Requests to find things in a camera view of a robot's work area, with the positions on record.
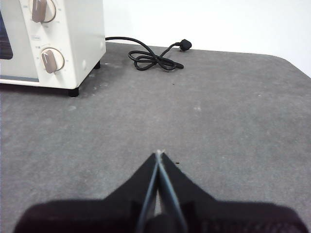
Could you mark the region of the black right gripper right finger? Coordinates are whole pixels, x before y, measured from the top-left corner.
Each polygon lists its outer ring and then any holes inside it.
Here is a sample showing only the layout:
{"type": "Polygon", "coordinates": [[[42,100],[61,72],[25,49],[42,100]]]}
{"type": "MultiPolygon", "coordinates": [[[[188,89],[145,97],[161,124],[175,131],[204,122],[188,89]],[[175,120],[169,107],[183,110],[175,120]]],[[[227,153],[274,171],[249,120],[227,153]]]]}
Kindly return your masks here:
{"type": "Polygon", "coordinates": [[[165,153],[158,154],[164,189],[189,233],[306,233],[293,209],[268,202],[218,200],[189,179],[165,153]]]}

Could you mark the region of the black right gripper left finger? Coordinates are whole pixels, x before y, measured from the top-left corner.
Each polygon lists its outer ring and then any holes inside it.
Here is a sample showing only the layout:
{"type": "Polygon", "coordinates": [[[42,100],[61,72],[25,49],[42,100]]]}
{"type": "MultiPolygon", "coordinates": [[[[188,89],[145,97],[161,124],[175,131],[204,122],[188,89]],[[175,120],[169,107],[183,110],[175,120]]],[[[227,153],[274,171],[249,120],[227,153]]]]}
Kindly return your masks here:
{"type": "Polygon", "coordinates": [[[155,175],[152,154],[120,187],[104,199],[52,200],[28,208],[16,233],[132,233],[155,175]]]}

